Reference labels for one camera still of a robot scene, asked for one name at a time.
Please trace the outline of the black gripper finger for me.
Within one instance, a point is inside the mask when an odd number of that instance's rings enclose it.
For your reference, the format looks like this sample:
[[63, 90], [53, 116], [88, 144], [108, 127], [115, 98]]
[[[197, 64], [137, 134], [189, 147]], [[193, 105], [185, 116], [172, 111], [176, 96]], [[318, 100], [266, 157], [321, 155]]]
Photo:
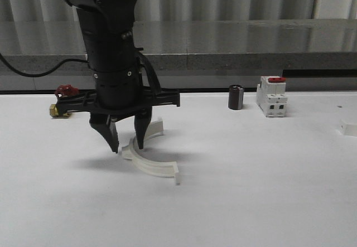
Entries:
[[118, 153], [119, 140], [115, 123], [110, 118], [90, 118], [90, 126], [96, 130], [108, 143], [112, 152]]
[[152, 110], [142, 110], [134, 117], [134, 128], [136, 131], [139, 149], [144, 148], [144, 137], [152, 119]]

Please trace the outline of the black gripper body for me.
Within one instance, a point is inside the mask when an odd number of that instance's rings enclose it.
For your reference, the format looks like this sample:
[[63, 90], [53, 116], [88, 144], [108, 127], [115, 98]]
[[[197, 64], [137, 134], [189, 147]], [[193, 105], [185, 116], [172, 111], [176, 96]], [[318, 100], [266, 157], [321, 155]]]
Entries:
[[151, 106], [139, 106], [122, 110], [104, 110], [103, 113], [90, 113], [89, 123], [92, 127], [110, 127], [110, 122], [134, 116], [135, 127], [148, 127], [152, 118]]

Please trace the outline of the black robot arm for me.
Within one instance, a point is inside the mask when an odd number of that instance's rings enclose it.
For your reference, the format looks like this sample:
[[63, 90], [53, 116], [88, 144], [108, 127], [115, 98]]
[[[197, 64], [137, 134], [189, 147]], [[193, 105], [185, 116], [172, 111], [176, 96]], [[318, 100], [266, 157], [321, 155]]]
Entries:
[[95, 103], [100, 113], [90, 113], [90, 125], [118, 151], [116, 120], [127, 118], [117, 110], [132, 109], [143, 96], [138, 50], [133, 40], [137, 0], [64, 0], [76, 8], [95, 78]]

